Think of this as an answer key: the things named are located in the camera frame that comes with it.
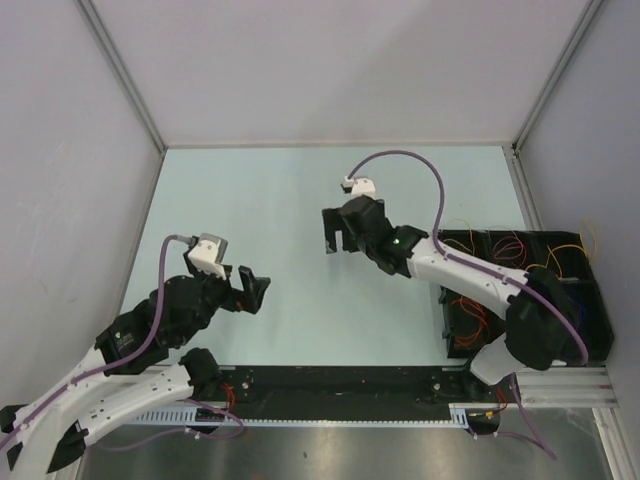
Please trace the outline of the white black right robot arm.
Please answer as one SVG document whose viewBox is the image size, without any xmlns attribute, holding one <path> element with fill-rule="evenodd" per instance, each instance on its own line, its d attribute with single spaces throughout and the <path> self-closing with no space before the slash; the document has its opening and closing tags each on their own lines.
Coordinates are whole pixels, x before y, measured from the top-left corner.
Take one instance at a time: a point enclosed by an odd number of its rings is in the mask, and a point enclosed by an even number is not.
<svg viewBox="0 0 640 480">
<path fill-rule="evenodd" d="M 500 381 L 524 368 L 548 370 L 567 342 L 578 348 L 581 364 L 588 363 L 573 305 L 551 272 L 499 266 L 445 245 L 435 233 L 394 226 L 383 201 L 369 196 L 324 209 L 322 221 L 328 252 L 361 252 L 388 275 L 437 284 L 503 320 L 503 334 L 481 347 L 461 376 L 469 399 L 486 400 Z"/>
</svg>

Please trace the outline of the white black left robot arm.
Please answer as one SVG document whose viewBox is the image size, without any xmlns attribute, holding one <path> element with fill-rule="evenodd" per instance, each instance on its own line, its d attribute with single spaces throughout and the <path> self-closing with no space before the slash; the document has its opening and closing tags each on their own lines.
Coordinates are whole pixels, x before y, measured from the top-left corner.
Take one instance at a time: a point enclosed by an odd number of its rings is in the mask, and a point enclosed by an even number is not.
<svg viewBox="0 0 640 480">
<path fill-rule="evenodd" d="M 268 277 L 217 260 L 184 257 L 188 272 L 166 278 L 132 310 L 117 316 L 82 360 L 51 390 L 24 405 L 1 410 L 1 448 L 10 469 L 35 467 L 37 475 L 61 470 L 117 427 L 166 403 L 207 400 L 221 387 L 221 372 L 206 348 L 193 348 L 176 364 L 149 376 L 149 369 L 206 329 L 220 310 L 255 314 Z"/>
</svg>

